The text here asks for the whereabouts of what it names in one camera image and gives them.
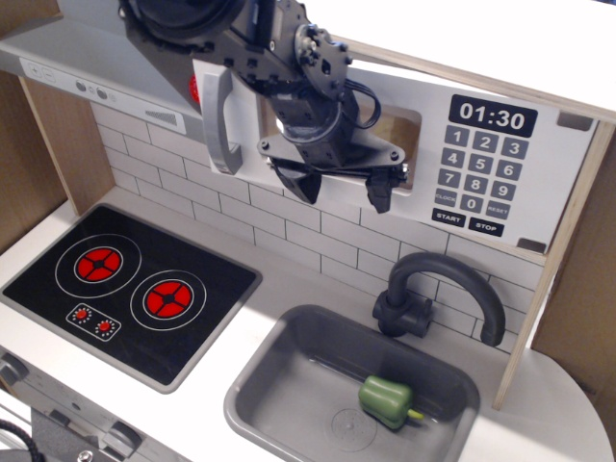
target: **plywood edge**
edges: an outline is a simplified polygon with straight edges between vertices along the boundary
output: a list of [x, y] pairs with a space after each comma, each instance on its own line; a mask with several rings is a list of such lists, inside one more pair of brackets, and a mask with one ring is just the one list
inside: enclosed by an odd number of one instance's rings
[[19, 80], [64, 191], [75, 213], [82, 215], [115, 184], [90, 103]]
[[530, 333], [538, 319], [546, 297], [549, 296], [552, 281], [556, 277], [560, 265], [563, 262], [567, 248], [569, 247], [569, 242], [574, 235], [579, 217], [581, 216], [588, 194], [590, 193], [597, 172], [602, 164], [605, 152], [614, 135], [615, 128], [616, 127], [612, 123], [600, 122], [590, 147], [588, 148], [586, 159], [577, 176], [576, 184], [574, 185], [562, 220], [554, 236], [546, 265], [539, 279], [534, 297], [530, 302], [530, 307], [528, 308], [525, 321], [518, 334], [516, 344], [509, 357], [509, 362], [502, 376], [496, 397], [492, 403], [492, 407], [496, 410], [502, 408], [507, 391], [520, 365], [522, 354], [526, 349], [526, 343], [528, 342]]

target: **sink drain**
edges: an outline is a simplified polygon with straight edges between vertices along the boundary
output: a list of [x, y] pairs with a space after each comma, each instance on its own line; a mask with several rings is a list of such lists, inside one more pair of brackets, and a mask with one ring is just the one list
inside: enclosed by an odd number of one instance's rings
[[346, 452], [367, 448], [376, 436], [376, 422], [357, 409], [343, 409], [337, 413], [326, 431], [330, 444]]

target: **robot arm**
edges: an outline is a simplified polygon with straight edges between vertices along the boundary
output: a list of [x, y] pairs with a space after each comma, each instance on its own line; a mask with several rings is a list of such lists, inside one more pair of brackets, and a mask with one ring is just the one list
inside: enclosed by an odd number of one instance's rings
[[[367, 132], [380, 115], [378, 99], [347, 78], [347, 46], [308, 21], [303, 5], [120, 0], [120, 12], [129, 37], [137, 32], [159, 51], [224, 65], [265, 96], [284, 131], [262, 139], [259, 151], [300, 199], [316, 202], [322, 175], [345, 175], [366, 179], [376, 211], [389, 210], [392, 188], [406, 181], [404, 152]], [[374, 100], [374, 113], [363, 124], [357, 91]]]

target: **number button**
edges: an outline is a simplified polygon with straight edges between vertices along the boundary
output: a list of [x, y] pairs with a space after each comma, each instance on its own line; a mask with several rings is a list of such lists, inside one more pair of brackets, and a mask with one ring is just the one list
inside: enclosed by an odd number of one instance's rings
[[481, 213], [481, 207], [483, 206], [483, 199], [480, 197], [473, 197], [471, 195], [462, 195], [462, 202], [460, 208], [462, 210], [468, 210], [469, 212]]
[[494, 133], [476, 132], [473, 140], [473, 149], [485, 152], [497, 152], [499, 136]]
[[443, 149], [441, 164], [448, 167], [462, 168], [462, 166], [464, 166], [465, 155], [466, 153], [464, 151], [456, 151], [455, 149], [446, 147]]
[[470, 131], [466, 128], [448, 125], [445, 132], [445, 142], [456, 146], [466, 146], [469, 143], [469, 133]]
[[458, 171], [445, 170], [441, 168], [439, 171], [439, 185], [449, 186], [450, 188], [458, 188], [462, 174]]
[[493, 162], [494, 160], [491, 157], [472, 154], [471, 161], [469, 162], [469, 170], [487, 175], [490, 173], [490, 170], [492, 170]]
[[467, 175], [464, 189], [471, 193], [485, 194], [488, 189], [488, 179], [479, 176]]
[[520, 179], [521, 172], [522, 164], [516, 164], [515, 162], [509, 161], [499, 161], [499, 166], [497, 167], [498, 177], [516, 181]]
[[528, 141], [516, 140], [515, 138], [505, 138], [502, 143], [502, 151], [500, 154], [507, 157], [515, 157], [523, 159], [528, 151]]
[[502, 183], [501, 181], [495, 181], [492, 185], [492, 197], [497, 197], [504, 200], [513, 200], [513, 194], [516, 191], [516, 186], [509, 183]]

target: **white countertop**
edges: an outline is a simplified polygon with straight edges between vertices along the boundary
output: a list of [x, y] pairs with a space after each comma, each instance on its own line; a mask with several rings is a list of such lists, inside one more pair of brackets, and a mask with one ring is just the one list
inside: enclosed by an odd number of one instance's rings
[[[277, 460], [227, 425], [222, 403], [229, 386], [288, 309], [319, 304], [375, 327], [373, 297], [124, 190], [113, 189], [103, 201], [257, 269], [263, 282], [169, 395], [146, 387], [4, 304], [0, 304], [0, 346], [192, 461], [205, 460], [208, 453], [224, 453], [230, 460]], [[66, 203], [0, 256], [0, 285], [76, 219]], [[479, 390], [479, 416], [460, 462], [614, 461], [590, 402], [550, 358], [525, 352], [497, 412], [491, 403], [507, 363], [505, 353], [438, 324], [424, 339], [405, 336], [403, 341], [463, 370]]]

